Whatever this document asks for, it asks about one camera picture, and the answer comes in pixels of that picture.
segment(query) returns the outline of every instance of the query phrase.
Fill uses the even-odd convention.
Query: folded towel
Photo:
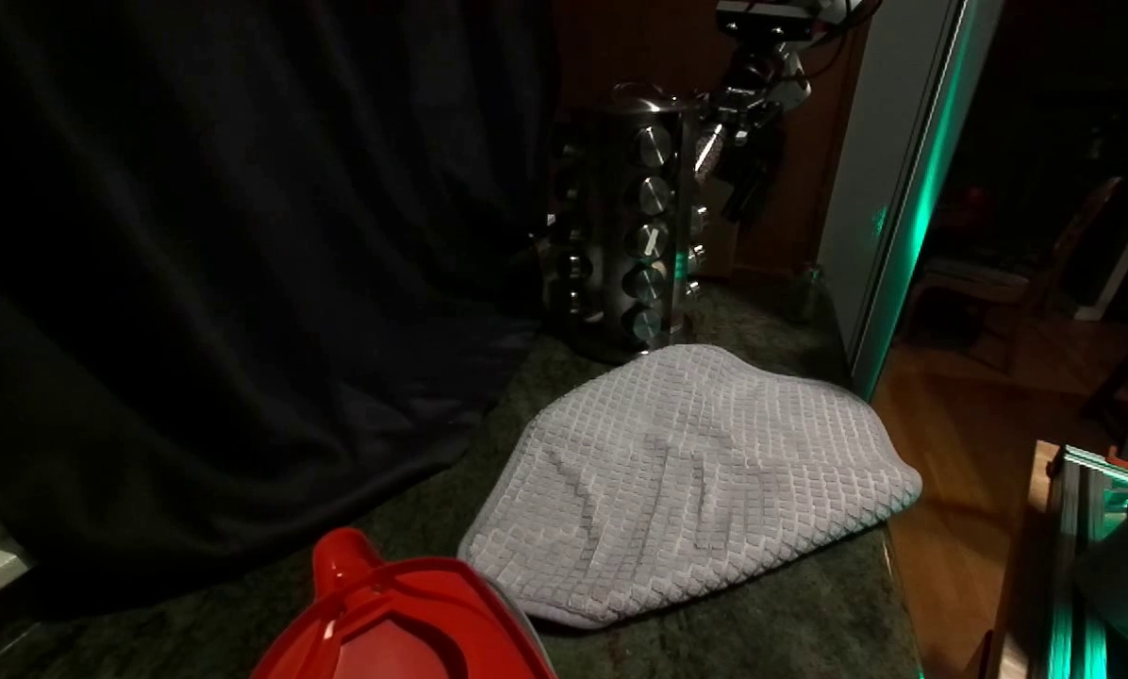
[[[459,559],[580,630],[776,571],[921,495],[846,390],[683,343],[530,422]]]

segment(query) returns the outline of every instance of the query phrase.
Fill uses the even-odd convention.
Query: dark table
[[[695,332],[763,371],[846,377],[831,312],[799,284],[752,280],[738,289],[703,289]],[[477,432],[473,453],[382,500],[358,527],[386,559],[454,554],[523,422],[601,371],[542,334]],[[311,547],[154,607],[25,621],[0,654],[0,676],[247,676],[304,598]],[[883,527],[601,632],[542,630],[542,645],[561,679],[918,676]]]

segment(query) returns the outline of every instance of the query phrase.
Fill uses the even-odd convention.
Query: red object
[[[313,547],[313,602],[258,679],[551,679],[533,630],[459,559],[382,561],[356,527]]]

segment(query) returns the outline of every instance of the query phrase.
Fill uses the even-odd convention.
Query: dark fabric backdrop
[[[536,0],[0,0],[0,515],[43,582],[172,591],[458,460],[536,329],[546,109]]]

